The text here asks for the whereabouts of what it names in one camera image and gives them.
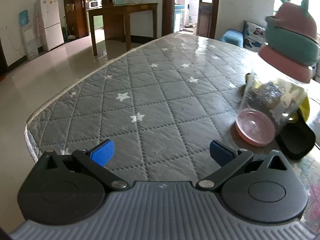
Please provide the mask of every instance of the beige floor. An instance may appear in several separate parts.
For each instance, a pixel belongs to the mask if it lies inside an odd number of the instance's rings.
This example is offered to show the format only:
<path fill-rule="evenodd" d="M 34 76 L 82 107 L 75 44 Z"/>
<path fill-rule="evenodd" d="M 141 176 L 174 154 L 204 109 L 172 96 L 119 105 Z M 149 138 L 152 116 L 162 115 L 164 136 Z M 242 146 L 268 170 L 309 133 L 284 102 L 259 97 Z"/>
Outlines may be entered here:
<path fill-rule="evenodd" d="M 0 227 L 6 232 L 24 221 L 16 197 L 34 165 L 24 141 L 26 120 L 63 88 L 126 52 L 120 41 L 105 45 L 103 30 L 96 31 L 96 40 L 97 57 L 88 36 L 19 66 L 0 82 Z"/>

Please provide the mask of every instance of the transparent plastic cup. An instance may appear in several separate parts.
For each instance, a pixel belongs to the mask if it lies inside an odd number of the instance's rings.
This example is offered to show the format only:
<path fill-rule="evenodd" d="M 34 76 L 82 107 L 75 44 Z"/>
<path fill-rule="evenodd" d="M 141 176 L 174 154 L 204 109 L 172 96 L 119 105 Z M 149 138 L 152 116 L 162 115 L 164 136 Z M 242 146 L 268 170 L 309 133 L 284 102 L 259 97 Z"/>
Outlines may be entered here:
<path fill-rule="evenodd" d="M 299 82 L 264 61 L 252 70 L 236 117 L 236 130 L 255 146 L 269 144 L 307 96 Z"/>

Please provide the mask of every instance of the refrigerator door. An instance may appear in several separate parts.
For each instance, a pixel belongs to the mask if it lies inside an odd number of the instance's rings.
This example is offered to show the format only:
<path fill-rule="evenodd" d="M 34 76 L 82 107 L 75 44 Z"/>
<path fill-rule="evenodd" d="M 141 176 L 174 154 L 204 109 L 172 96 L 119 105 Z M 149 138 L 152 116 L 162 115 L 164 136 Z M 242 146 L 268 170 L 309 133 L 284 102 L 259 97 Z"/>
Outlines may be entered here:
<path fill-rule="evenodd" d="M 46 39 L 46 48 L 44 50 L 49 51 L 64 43 L 60 23 L 44 29 L 44 32 Z"/>
<path fill-rule="evenodd" d="M 58 0 L 40 0 L 44 28 L 60 22 Z"/>

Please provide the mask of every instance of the brown wooden desk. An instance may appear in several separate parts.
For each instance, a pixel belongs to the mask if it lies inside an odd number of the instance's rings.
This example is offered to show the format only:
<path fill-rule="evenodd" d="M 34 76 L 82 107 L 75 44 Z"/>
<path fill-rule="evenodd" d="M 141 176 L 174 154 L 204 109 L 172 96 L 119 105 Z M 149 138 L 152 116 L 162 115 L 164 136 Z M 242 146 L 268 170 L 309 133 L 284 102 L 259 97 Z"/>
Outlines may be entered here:
<path fill-rule="evenodd" d="M 123 14 L 124 17 L 124 29 L 125 29 L 125 41 L 127 46 L 127 51 L 131 49 L 131 26 L 130 26 L 130 14 L 134 12 L 151 11 L 153 14 L 153 38 L 157 38 L 157 3 L 139 3 L 139 4 L 125 4 L 125 5 L 114 5 L 111 7 L 102 7 L 97 9 L 89 9 L 89 22 L 90 22 L 90 32 L 92 40 L 93 54 L 97 55 L 96 38 L 94 34 L 93 17 L 99 15 L 117 15 Z"/>

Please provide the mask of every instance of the refrigerator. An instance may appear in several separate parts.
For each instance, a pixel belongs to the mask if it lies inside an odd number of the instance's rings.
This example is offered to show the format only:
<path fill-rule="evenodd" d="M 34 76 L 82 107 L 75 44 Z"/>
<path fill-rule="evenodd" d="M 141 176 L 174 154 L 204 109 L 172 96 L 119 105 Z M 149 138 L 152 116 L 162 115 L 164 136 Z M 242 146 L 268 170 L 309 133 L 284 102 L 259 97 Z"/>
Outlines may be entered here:
<path fill-rule="evenodd" d="M 58 0 L 39 0 L 38 12 L 42 47 L 50 51 L 64 43 Z"/>

